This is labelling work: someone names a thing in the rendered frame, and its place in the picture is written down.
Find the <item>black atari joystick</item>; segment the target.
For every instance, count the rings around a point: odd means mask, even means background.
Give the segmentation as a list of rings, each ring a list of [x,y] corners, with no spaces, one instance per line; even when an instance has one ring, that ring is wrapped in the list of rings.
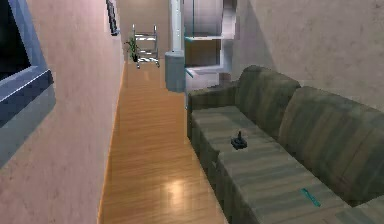
[[[244,149],[247,147],[247,141],[242,137],[242,133],[238,132],[236,138],[231,139],[231,145],[236,149]]]

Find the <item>white glass shelf unit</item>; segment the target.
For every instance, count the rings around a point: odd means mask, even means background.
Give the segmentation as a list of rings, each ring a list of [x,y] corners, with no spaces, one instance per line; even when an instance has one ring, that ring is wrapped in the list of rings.
[[[183,0],[186,73],[199,75],[232,70],[238,0]]]

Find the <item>green house plant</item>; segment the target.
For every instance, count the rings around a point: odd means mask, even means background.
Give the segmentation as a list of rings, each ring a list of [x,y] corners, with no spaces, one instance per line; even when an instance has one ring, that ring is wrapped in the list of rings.
[[[137,62],[139,59],[139,54],[138,54],[138,45],[136,43],[136,37],[135,36],[130,37],[126,41],[126,44],[128,45],[128,52],[129,52],[130,58],[132,59],[133,62]]]

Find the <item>grey-green striped sofa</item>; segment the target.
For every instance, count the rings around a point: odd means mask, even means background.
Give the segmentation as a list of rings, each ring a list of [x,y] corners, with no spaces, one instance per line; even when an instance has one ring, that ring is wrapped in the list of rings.
[[[252,65],[189,92],[187,136],[229,224],[384,224],[379,110]]]

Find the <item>blue framed window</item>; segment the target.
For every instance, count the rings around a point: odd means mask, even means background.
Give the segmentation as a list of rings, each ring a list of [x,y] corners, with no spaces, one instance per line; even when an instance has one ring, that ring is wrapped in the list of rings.
[[[0,0],[0,169],[54,108],[54,79],[26,0]]]

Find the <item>dark framed wall picture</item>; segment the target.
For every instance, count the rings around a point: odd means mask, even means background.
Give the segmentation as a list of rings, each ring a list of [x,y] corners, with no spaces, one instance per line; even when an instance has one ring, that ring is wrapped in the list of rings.
[[[109,21],[111,35],[118,36],[120,33],[120,30],[117,27],[114,4],[111,2],[111,0],[106,0],[106,5],[107,5],[108,21]]]

